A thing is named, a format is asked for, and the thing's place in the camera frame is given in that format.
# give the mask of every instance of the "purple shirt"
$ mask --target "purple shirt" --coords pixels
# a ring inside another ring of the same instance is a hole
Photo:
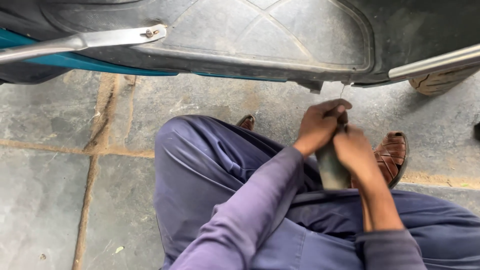
[[[258,246],[270,233],[280,203],[296,193],[300,170],[300,152],[293,147],[280,151],[227,202],[215,207],[211,220],[170,269],[249,269]],[[356,242],[363,244],[368,270],[426,269],[408,230],[365,233]]]

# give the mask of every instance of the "person's right hand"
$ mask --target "person's right hand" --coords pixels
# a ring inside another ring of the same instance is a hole
[[[345,132],[335,135],[333,143],[338,160],[350,173],[356,175],[360,184],[376,182],[379,178],[384,181],[373,155],[372,146],[361,129],[347,124]]]

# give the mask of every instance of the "concrete floor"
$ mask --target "concrete floor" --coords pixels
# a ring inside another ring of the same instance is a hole
[[[480,144],[471,134],[479,86],[480,73],[435,98],[406,82],[347,86],[342,97],[372,144],[389,130],[408,134],[403,181],[416,184],[399,189],[480,214]],[[158,269],[153,144],[163,123],[181,114],[235,123],[253,113],[258,133],[290,145],[308,106],[341,91],[340,83],[314,95],[294,83],[81,70],[0,86],[0,269]]]

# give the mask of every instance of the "screw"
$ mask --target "screw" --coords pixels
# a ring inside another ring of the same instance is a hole
[[[147,31],[145,32],[145,35],[147,37],[153,37],[153,33],[152,33],[152,31],[150,31],[150,29],[147,29]]]

